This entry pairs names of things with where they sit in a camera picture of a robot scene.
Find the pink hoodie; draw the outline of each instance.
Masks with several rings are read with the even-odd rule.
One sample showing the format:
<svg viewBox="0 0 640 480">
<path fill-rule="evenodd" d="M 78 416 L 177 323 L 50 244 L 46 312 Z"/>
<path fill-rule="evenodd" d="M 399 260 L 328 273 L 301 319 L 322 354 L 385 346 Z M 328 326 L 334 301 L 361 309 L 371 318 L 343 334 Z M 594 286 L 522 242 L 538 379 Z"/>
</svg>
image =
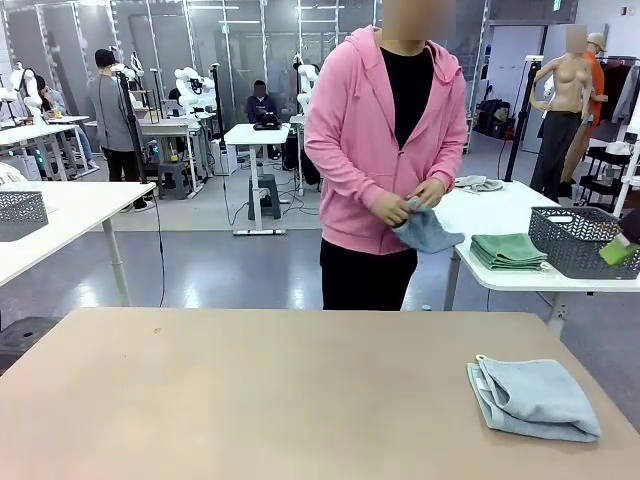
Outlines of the pink hoodie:
<svg viewBox="0 0 640 480">
<path fill-rule="evenodd" d="M 435 51 L 431 94 L 401 150 L 375 30 L 356 30 L 325 60 L 305 125 L 305 151 L 325 179 L 323 238 L 349 250 L 385 255 L 408 247 L 369 211 L 378 195 L 386 190 L 404 198 L 428 178 L 453 188 L 467 135 L 465 80 L 456 57 L 429 42 Z"/>
</svg>

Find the wooden table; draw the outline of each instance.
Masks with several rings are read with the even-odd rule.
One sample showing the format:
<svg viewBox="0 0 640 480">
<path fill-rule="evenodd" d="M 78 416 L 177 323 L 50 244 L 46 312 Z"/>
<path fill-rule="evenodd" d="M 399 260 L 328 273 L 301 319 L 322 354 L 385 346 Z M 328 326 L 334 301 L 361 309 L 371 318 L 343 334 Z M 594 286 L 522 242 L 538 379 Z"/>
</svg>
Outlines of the wooden table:
<svg viewBox="0 0 640 480">
<path fill-rule="evenodd" d="M 489 430 L 466 364 L 555 358 L 599 444 Z M 0 377 L 3 480 L 635 479 L 640 437 L 529 314 L 87 309 Z"/>
</svg>

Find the gray shirt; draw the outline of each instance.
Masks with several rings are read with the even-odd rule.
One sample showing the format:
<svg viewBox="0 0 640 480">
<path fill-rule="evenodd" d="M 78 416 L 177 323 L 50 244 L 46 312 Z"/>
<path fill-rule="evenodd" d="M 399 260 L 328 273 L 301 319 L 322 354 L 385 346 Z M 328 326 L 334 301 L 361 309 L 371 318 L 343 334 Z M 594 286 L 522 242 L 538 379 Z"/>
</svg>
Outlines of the gray shirt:
<svg viewBox="0 0 640 480">
<path fill-rule="evenodd" d="M 100 146 L 117 152 L 132 152 L 133 142 L 118 84 L 113 78 L 99 74 L 89 81 L 88 89 L 96 112 Z"/>
</svg>

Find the green towel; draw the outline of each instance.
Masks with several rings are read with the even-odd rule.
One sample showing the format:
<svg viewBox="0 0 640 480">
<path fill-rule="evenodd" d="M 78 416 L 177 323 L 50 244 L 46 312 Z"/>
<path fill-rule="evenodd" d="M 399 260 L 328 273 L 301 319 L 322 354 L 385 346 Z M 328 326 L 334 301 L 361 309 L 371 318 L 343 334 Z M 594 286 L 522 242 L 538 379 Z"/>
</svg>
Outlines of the green towel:
<svg viewBox="0 0 640 480">
<path fill-rule="evenodd" d="M 489 270 L 541 270 L 547 260 L 526 233 L 473 235 L 471 251 Z"/>
</svg>

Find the wire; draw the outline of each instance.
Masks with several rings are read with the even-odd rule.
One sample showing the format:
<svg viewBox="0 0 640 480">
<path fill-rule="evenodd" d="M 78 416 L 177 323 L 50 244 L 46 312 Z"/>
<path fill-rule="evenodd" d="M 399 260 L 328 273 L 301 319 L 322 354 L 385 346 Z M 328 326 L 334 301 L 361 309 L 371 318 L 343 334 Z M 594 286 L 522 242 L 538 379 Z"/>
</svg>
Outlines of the wire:
<svg viewBox="0 0 640 480">
<path fill-rule="evenodd" d="M 524 65 L 522 67 L 522 74 L 520 75 L 520 86 L 518 87 L 518 93 L 516 94 L 516 101 L 515 104 L 513 106 L 514 111 L 513 113 L 515 114 L 515 109 L 518 108 L 518 98 L 520 98 L 520 92 L 522 90 L 522 83 L 524 82 L 524 73 L 527 69 L 527 62 L 524 62 Z M 500 150 L 500 155 L 498 156 L 498 178 L 500 178 L 500 162 L 502 160 L 502 154 L 504 153 L 504 148 L 507 146 L 507 136 L 505 135 L 504 137 L 504 142 L 502 143 L 502 149 Z"/>
<path fill-rule="evenodd" d="M 164 303 L 164 294 L 167 289 L 167 279 L 164 267 L 164 244 L 162 243 L 162 229 L 160 228 L 160 209 L 158 208 L 158 199 L 156 198 L 155 189 L 151 190 L 151 196 L 153 197 L 153 203 L 156 206 L 156 217 L 158 219 L 158 244 L 160 245 L 160 265 L 162 266 L 162 295 L 160 296 L 160 304 L 158 308 L 162 307 Z"/>
</svg>

